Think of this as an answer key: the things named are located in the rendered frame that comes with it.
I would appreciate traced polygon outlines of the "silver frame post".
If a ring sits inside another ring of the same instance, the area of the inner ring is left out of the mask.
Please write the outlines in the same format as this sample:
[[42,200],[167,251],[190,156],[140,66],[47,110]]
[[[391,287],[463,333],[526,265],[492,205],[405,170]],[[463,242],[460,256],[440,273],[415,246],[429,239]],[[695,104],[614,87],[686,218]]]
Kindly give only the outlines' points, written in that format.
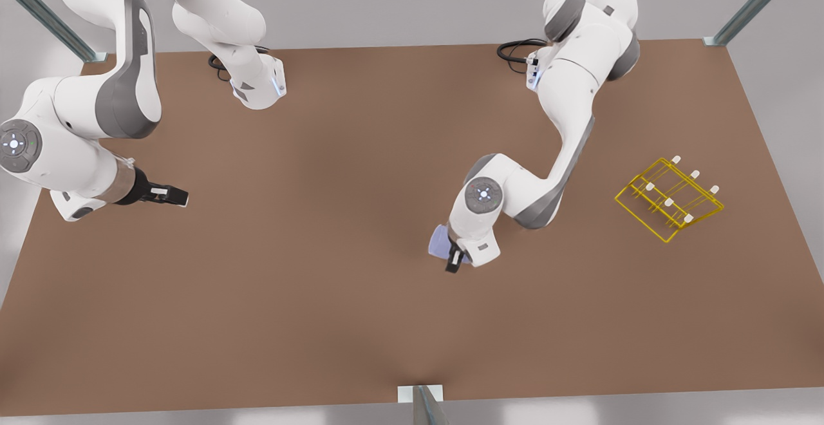
[[450,425],[441,407],[443,401],[441,384],[397,387],[397,402],[412,403],[414,425]]
[[747,26],[771,0],[747,0],[717,33],[703,37],[702,43],[708,47],[725,47]]
[[42,0],[15,0],[29,12],[53,37],[71,50],[83,63],[103,63],[104,52],[95,52]]

